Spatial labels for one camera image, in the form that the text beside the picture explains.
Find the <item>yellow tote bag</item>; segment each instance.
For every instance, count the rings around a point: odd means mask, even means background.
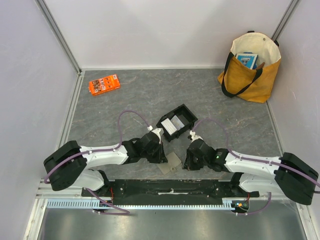
[[[244,66],[235,55],[244,52],[258,54],[256,65],[263,68],[253,70]],[[238,96],[244,100],[264,103],[271,90],[281,62],[278,43],[258,32],[248,32],[235,39],[226,60],[224,72],[218,76],[224,95]]]

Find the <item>bag handle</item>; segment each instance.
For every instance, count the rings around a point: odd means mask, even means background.
[[[247,86],[245,86],[244,88],[242,88],[240,91],[238,91],[237,93],[231,93],[231,92],[228,92],[227,89],[226,89],[226,86],[225,86],[225,75],[227,73],[227,70],[228,70],[228,67],[229,67],[229,63],[231,61],[231,59],[234,57],[235,55],[230,52],[229,55],[228,55],[228,58],[226,59],[226,63],[225,63],[225,67],[224,67],[224,73],[223,73],[223,78],[222,78],[222,83],[221,83],[221,89],[222,89],[222,92],[224,95],[226,95],[227,97],[229,98],[233,98],[235,96],[238,96],[239,94],[242,94],[245,90],[247,90],[251,84],[253,84],[262,74],[262,71],[263,69],[260,68],[258,70],[256,70],[256,73],[255,73],[255,76],[252,80],[251,83],[249,83]]]

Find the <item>orange package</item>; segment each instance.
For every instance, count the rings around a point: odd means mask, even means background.
[[[119,89],[120,83],[117,74],[105,76],[89,82],[89,91],[93,96]]]

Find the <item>gray table surface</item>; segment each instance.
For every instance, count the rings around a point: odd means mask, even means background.
[[[265,104],[228,98],[217,76],[221,69],[105,70],[86,71],[69,140],[84,146],[109,146],[119,141],[116,121],[124,109],[135,110],[155,126],[160,117],[181,104],[198,117],[215,118],[230,135],[231,147],[240,153],[279,156],[279,149]],[[121,88],[91,96],[88,82],[118,74]],[[121,119],[123,139],[139,138],[147,130],[133,113]],[[203,123],[197,133],[214,148],[225,147],[223,131]],[[165,153],[175,152],[184,162],[190,144],[188,133],[168,143]],[[155,164],[140,160],[128,165],[106,165],[110,179],[229,179],[230,174],[207,167],[163,175]],[[250,211],[263,200],[251,200]],[[268,209],[252,216],[235,216],[219,210],[132,210],[130,216],[106,216],[83,209],[47,209],[39,240],[305,240],[292,201],[273,200]]]

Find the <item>blue book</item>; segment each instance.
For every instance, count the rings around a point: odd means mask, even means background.
[[[235,56],[243,65],[249,69],[253,69],[257,62],[258,54],[253,53],[237,53]]]

